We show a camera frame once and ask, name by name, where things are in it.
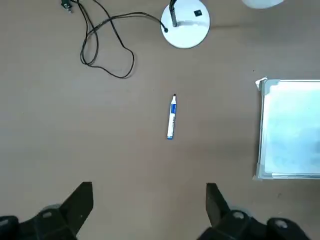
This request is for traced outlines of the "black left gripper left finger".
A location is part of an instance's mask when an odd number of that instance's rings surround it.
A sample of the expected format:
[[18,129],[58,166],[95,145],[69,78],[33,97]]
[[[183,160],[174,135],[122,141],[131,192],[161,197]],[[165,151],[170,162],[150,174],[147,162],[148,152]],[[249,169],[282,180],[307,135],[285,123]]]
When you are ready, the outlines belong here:
[[82,182],[62,203],[50,205],[29,220],[0,217],[2,240],[76,240],[94,206],[93,184]]

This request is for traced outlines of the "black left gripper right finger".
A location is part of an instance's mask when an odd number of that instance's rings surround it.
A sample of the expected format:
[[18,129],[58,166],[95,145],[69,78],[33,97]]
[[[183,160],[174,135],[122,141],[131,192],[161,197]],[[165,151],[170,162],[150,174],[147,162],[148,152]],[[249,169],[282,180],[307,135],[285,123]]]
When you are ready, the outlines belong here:
[[292,220],[272,217],[265,224],[239,209],[230,209],[216,183],[206,184],[205,209],[211,227],[199,240],[306,240]]

